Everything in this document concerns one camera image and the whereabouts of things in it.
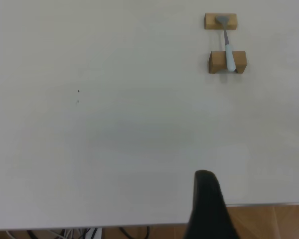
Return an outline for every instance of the table surface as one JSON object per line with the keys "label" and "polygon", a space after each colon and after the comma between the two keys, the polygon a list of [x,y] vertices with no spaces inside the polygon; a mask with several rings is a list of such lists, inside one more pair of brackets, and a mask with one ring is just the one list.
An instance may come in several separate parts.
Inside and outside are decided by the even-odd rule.
{"label": "table surface", "polygon": [[0,0],[0,229],[185,223],[200,169],[299,202],[299,0]]}

